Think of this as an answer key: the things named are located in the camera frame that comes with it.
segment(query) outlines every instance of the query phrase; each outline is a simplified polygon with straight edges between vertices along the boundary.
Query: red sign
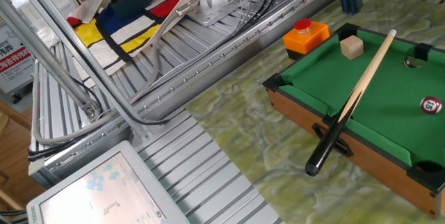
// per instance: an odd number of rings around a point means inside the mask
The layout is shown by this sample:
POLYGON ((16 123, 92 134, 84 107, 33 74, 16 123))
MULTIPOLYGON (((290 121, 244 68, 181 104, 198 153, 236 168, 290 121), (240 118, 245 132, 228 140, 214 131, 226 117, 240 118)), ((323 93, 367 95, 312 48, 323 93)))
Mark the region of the red sign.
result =
POLYGON ((15 64, 31 56, 31 53, 26 47, 15 51, 14 53, 8 55, 7 57, 0 60, 0 73, 5 72, 9 68, 13 67, 15 64))

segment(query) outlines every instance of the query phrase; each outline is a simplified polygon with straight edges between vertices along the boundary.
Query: cue stick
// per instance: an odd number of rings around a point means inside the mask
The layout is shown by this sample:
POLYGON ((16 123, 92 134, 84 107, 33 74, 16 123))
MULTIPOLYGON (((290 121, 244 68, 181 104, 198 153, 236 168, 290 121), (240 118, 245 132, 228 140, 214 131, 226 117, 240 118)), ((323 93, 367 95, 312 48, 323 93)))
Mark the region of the cue stick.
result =
POLYGON ((327 156, 331 152, 338 137, 348 123, 351 115, 353 114, 360 99, 362 98, 364 91, 368 87, 369 82, 371 82, 375 71, 377 71, 377 68, 381 64, 383 57, 385 57, 385 54, 387 53, 389 46, 391 46, 396 33, 396 30, 390 30, 388 36, 383 41, 379 50, 377 51, 377 53, 375 53, 374 58, 365 69, 362 77, 355 85, 353 91, 349 95, 349 98, 346 100, 346 103, 341 108, 340 113, 337 114, 330 128, 327 130, 326 134, 322 137, 320 143, 317 145, 314 152, 310 156, 305 167, 305 171, 309 176, 315 176, 318 174, 318 172, 320 172, 320 169, 325 163, 327 156))

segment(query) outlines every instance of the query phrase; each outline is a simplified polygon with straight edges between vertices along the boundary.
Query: ribbed metal platform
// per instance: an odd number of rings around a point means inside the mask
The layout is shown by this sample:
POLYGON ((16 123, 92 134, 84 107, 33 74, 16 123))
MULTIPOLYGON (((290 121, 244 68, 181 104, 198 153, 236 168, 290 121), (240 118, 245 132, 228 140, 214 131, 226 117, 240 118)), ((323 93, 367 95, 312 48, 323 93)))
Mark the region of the ribbed metal platform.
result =
POLYGON ((153 131, 133 145, 191 224, 282 222, 187 111, 153 131))
MULTIPOLYGON (((158 120, 178 109, 189 99, 209 87, 212 83, 246 62, 270 43, 282 37, 299 17, 307 17, 332 0, 275 0, 273 10, 263 20, 244 34, 212 51, 202 58, 196 56, 231 33, 238 23, 240 9, 222 18, 209 27, 203 27, 185 18, 163 36, 161 41, 161 78, 151 93, 142 98, 135 109, 150 120, 158 120), (181 72, 168 74, 186 65, 181 72)), ((262 0, 253 0, 253 15, 262 0)), ((62 44, 53 48, 56 58, 80 80, 70 52, 62 44)), ((149 79, 153 66, 150 63, 150 48, 132 62, 127 63, 112 75, 117 87, 125 97, 131 97, 149 79)), ((39 64, 36 72, 40 76, 40 131, 45 138, 70 134, 87 124, 87 118, 53 77, 39 64)), ((110 109, 108 100, 94 87, 104 110, 110 109)), ((114 140, 128 139, 130 130, 122 117, 105 124, 97 131, 84 137, 72 147, 44 161, 35 162, 30 174, 43 186, 64 179, 84 166, 102 152, 115 145, 114 140)), ((32 150, 44 150, 48 146, 32 140, 32 150)))
MULTIPOLYGON (((161 82, 136 109, 149 119, 159 119, 174 111, 174 120, 161 127, 149 127, 152 137, 133 146, 158 177, 191 223, 281 223, 281 219, 258 194, 203 128, 181 106, 213 82, 280 38, 299 17, 310 16, 331 0, 275 0, 274 11, 255 27, 204 58, 196 56, 229 34, 237 23, 237 10, 210 27, 183 19, 161 41, 161 82), (180 73, 175 68, 189 65, 180 73)), ((418 0, 443 3, 435 0, 418 0)), ((254 0, 257 10, 262 0, 254 0)), ((72 75, 70 53, 59 44, 54 52, 72 75)), ((131 97, 149 78, 152 64, 149 49, 137 55, 112 77, 126 97, 131 97)), ((40 91, 40 130, 45 138, 78 130, 87 118, 41 65, 36 72, 40 91)), ((97 89, 104 110, 112 107, 97 89)), ((121 140, 130 130, 117 117, 86 136, 70 149, 30 166, 31 175, 43 186, 64 179, 121 140)), ((31 149, 47 148, 32 142, 31 149)))

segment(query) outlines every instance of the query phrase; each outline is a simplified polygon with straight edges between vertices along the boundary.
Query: red button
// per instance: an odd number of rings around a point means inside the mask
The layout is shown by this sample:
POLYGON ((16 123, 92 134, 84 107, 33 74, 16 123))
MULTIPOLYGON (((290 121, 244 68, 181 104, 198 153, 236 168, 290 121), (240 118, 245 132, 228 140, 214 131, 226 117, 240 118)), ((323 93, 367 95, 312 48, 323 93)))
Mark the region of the red button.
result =
POLYGON ((308 27, 310 27, 312 24, 312 21, 310 19, 301 19, 299 21, 297 21, 293 27, 296 30, 303 30, 303 29, 307 29, 308 27))

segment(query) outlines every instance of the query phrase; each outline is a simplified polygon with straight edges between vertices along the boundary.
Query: tablet screen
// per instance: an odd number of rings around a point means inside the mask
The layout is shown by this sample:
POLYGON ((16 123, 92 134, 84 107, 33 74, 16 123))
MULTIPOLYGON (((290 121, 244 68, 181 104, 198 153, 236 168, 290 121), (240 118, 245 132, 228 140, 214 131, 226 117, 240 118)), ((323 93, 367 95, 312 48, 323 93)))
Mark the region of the tablet screen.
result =
POLYGON ((120 152, 44 201, 40 209, 44 224, 160 224, 166 220, 120 152))

